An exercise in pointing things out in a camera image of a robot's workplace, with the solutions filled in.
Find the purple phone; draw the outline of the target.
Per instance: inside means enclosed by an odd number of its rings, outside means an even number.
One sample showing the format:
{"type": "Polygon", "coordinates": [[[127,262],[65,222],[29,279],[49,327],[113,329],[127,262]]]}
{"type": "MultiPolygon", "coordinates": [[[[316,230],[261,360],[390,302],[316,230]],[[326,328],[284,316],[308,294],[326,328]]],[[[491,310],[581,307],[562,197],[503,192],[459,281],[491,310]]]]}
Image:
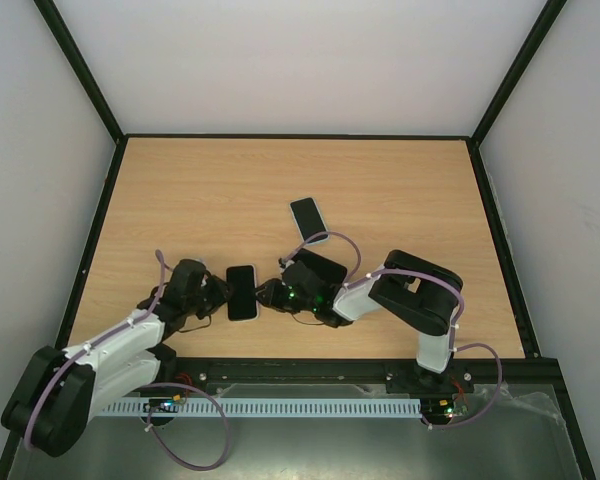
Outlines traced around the purple phone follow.
{"type": "Polygon", "coordinates": [[[344,265],[304,248],[300,249],[292,257],[292,260],[302,262],[328,284],[341,285],[348,274],[348,270],[344,265]]]}

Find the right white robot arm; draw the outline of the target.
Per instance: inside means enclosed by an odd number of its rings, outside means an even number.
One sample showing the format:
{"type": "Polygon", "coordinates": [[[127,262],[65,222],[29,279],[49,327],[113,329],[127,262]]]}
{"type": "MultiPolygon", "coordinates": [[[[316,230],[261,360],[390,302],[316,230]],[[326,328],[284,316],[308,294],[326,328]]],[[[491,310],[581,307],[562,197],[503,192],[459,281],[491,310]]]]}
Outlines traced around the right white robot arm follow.
{"type": "Polygon", "coordinates": [[[454,272],[401,250],[351,281],[346,267],[300,249],[279,261],[278,278],[255,289],[266,308],[295,315],[308,312],[331,328],[350,326],[385,310],[419,333],[416,379],[425,390],[440,390],[451,379],[455,329],[465,307],[462,279],[454,272]]]}

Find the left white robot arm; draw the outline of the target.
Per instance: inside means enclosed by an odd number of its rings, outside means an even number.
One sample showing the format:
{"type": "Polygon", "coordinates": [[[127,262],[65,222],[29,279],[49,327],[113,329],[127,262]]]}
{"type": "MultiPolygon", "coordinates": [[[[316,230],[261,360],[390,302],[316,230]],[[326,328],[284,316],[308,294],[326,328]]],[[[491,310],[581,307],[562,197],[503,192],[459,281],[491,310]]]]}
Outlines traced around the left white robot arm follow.
{"type": "Polygon", "coordinates": [[[26,447],[58,457],[95,416],[130,392],[191,389],[165,342],[189,317],[211,316],[230,295],[227,283],[198,260],[162,266],[158,285],[122,321],[78,345],[37,350],[4,407],[2,426],[26,447]]]}

